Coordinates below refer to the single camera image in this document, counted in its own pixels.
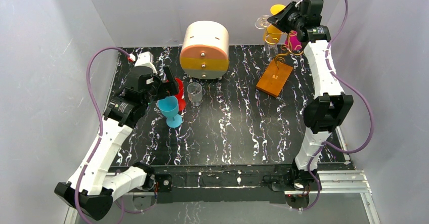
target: black marble table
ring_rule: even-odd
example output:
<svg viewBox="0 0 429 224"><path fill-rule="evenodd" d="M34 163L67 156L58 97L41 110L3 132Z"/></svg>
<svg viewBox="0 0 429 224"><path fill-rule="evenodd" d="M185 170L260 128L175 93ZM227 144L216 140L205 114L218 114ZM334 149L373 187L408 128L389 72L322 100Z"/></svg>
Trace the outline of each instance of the black marble table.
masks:
<svg viewBox="0 0 429 224"><path fill-rule="evenodd" d="M183 124L169 128L151 104L130 137L125 140L112 166L142 161L150 165L290 164L304 138L303 109L313 98L311 71L304 56L289 56L294 68L278 98L255 88L269 64L263 46L230 46L229 69L222 80L199 80L203 102L190 104L186 86L192 80L179 64L180 47L126 48L139 54L150 51L161 76L170 65L185 85ZM125 82L132 64L121 55L111 95ZM330 139L339 146L338 137ZM342 153L325 147L320 162L344 162Z"/></svg>

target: wooden base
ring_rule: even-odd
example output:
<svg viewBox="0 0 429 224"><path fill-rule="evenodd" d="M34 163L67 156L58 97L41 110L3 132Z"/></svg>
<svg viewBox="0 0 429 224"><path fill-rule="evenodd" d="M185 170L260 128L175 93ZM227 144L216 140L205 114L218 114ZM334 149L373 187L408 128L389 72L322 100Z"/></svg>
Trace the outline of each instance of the wooden base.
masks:
<svg viewBox="0 0 429 224"><path fill-rule="evenodd" d="M256 85L257 89L274 97L280 95L281 90L293 70L291 66L283 63L278 63L278 66L277 68L276 63L272 61Z"/></svg>

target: red cup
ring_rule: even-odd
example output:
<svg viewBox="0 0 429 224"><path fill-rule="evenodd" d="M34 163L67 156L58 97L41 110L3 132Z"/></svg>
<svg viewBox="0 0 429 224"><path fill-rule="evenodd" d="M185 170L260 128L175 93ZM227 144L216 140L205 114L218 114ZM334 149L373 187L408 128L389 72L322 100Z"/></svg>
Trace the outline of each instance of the red cup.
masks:
<svg viewBox="0 0 429 224"><path fill-rule="evenodd" d="M179 111L182 111L185 109L185 106L186 106L186 102L183 99L183 94L185 93L185 88L183 87L183 82L180 79L175 78L175 80L179 84L179 93L177 95L175 95L175 97L179 101Z"/></svg>

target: blue cup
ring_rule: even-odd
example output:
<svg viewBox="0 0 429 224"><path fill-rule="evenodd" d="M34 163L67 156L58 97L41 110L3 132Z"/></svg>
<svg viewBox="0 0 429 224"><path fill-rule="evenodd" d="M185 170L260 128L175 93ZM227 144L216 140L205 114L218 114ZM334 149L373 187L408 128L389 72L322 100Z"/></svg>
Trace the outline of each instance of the blue cup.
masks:
<svg viewBox="0 0 429 224"><path fill-rule="evenodd" d="M179 112L179 101L176 97L170 96L165 99L158 100L158 108L165 117L167 117L167 125L171 128L179 127L183 119Z"/></svg>

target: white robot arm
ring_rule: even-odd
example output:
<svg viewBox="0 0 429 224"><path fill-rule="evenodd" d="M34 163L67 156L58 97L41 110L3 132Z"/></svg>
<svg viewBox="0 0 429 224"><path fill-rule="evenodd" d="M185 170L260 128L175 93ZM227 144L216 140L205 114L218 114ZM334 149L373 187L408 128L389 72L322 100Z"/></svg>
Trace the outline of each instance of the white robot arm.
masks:
<svg viewBox="0 0 429 224"><path fill-rule="evenodd" d="M328 42L326 40L318 40L314 43L309 42L304 49L304 53L310 65L313 82L314 82L314 99L328 94L330 96L341 97L344 94L339 81L331 75L331 70L326 66L325 51ZM329 61L332 62L332 56L329 52ZM304 141L301 145L301 150L295 158L295 163L298 170L307 170L307 164L313 154L322 146L322 142L326 141L331 135L330 131L319 131L313 133L312 129L307 127ZM319 159L321 153L314 156ZM317 169L317 161L312 161L310 170Z"/></svg>
<svg viewBox="0 0 429 224"><path fill-rule="evenodd" d="M307 128L301 150L289 171L289 186L305 186L315 180L313 176L317 176L320 151L316 156L313 155L335 128L342 124L353 104L353 97L344 93L339 81L331 74L335 73L335 67L330 51L326 53L331 37L328 27L320 24L322 8L323 0L301 0L299 3L289 3L282 11L267 19L280 31L296 31L300 42L308 42L304 53L308 58L315 89L314 100L304 108L303 118ZM308 166L311 158L315 160Z"/></svg>
<svg viewBox="0 0 429 224"><path fill-rule="evenodd" d="M106 179L109 167L122 143L133 131L137 121L145 115L152 101L179 93L179 88L169 67L164 67L168 82L162 82L150 52L139 54L120 94L114 95L104 112L103 136L91 161L91 155L100 136L96 136L85 160L66 183L58 183L55 193L68 205L75 207L74 192L79 192L79 204L85 214L95 220L102 219L113 201L130 190L145 184L153 169L137 162L119 175ZM82 168L87 165L80 187L76 190Z"/></svg>

